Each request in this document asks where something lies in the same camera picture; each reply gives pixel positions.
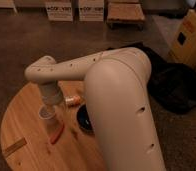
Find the beige cylindrical gripper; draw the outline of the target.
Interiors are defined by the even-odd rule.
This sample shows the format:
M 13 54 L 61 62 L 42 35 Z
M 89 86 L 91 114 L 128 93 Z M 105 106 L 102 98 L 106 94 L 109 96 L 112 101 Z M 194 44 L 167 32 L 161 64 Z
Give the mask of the beige cylindrical gripper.
M 39 86 L 42 101 L 47 105 L 58 105 L 64 100 L 63 92 L 57 82 Z

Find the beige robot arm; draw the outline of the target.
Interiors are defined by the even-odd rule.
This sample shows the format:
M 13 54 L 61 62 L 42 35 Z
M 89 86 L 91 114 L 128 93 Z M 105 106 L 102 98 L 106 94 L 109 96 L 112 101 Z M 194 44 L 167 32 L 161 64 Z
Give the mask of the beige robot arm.
M 44 103 L 63 99 L 59 81 L 82 81 L 86 109 L 109 171 L 166 171 L 147 85 L 151 62 L 135 47 L 58 63 L 43 56 L 25 69 Z

